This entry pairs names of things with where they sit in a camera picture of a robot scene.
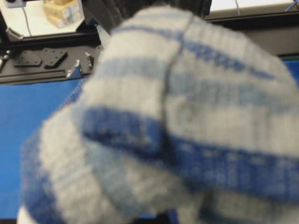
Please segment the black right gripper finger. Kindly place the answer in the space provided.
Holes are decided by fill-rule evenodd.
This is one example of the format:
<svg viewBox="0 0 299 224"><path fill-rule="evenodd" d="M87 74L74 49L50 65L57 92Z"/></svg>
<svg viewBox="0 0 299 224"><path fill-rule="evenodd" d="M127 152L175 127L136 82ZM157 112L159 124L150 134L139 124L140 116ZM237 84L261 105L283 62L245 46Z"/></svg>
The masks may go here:
<svg viewBox="0 0 299 224"><path fill-rule="evenodd" d="M108 34L145 7L143 0L82 0L86 25L99 25Z"/></svg>

